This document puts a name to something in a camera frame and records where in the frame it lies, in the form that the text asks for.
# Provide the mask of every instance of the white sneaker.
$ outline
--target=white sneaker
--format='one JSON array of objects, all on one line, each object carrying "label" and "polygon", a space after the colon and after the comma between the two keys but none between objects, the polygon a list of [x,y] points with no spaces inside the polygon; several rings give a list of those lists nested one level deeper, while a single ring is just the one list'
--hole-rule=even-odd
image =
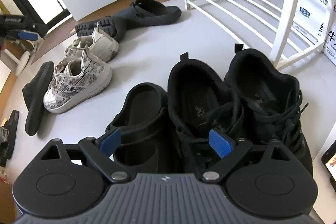
[{"label": "white sneaker", "polygon": [[89,52],[86,45],[82,57],[66,57],[54,69],[54,78],[43,97],[44,107],[51,113],[63,113],[95,96],[109,84],[112,68]]},{"label": "white sneaker", "polygon": [[118,52],[119,44],[114,38],[105,33],[97,23],[92,35],[78,37],[64,51],[64,57],[81,57],[85,46],[89,47],[90,53],[104,62],[109,62]]}]

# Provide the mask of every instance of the gray ribbed surface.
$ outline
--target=gray ribbed surface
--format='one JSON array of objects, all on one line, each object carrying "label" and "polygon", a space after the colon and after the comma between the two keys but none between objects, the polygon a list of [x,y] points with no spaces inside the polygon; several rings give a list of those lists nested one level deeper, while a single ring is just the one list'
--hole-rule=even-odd
[{"label": "gray ribbed surface", "polygon": [[[24,215],[16,224],[266,224],[275,221],[250,216],[233,206],[217,185],[192,174],[138,174],[130,183],[113,185],[104,199],[82,215],[63,220]],[[315,224],[308,216],[276,221]]]}]

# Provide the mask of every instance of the shoe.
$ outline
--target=shoe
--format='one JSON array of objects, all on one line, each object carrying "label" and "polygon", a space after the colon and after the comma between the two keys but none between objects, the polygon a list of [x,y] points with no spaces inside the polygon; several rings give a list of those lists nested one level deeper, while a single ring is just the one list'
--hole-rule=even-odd
[{"label": "shoe", "polygon": [[127,23],[124,19],[115,16],[106,16],[104,18],[79,23],[76,25],[76,33],[78,37],[89,36],[93,34],[93,30],[97,23],[104,32],[119,42],[125,35]]},{"label": "shoe", "polygon": [[167,93],[158,85],[141,83],[127,94],[119,114],[107,126],[96,145],[107,155],[103,141],[116,129],[121,145],[113,153],[114,162],[127,172],[178,173],[179,158],[174,149],[173,125],[168,116]]},{"label": "shoe", "polygon": [[87,100],[109,84],[112,68],[89,52],[86,45],[82,57],[64,58],[54,69],[54,78],[43,97],[44,107],[60,114]]},{"label": "shoe", "polygon": [[282,141],[312,174],[312,160],[301,130],[299,81],[278,72],[260,51],[237,44],[224,83],[245,108],[244,128],[254,144]]},{"label": "shoe", "polygon": [[44,111],[43,95],[53,79],[54,63],[45,62],[34,78],[22,89],[28,115],[25,130],[29,136],[34,136],[38,131]]},{"label": "shoe", "polygon": [[92,35],[77,38],[64,51],[64,57],[81,57],[82,52],[88,46],[91,54],[104,62],[109,62],[118,52],[119,44],[110,37],[97,23]]},{"label": "shoe", "polygon": [[196,177],[220,159],[209,144],[210,131],[232,139],[245,137],[238,96],[212,68],[189,59],[187,52],[169,75],[168,112],[179,137],[184,172]]},{"label": "shoe", "polygon": [[164,6],[156,0],[135,0],[130,7],[113,16],[127,20],[127,30],[157,25],[169,25],[176,22],[182,12],[176,6]]},{"label": "shoe", "polygon": [[0,166],[2,167],[6,167],[7,160],[10,160],[13,155],[19,114],[19,111],[13,110],[9,120],[0,127]]}]

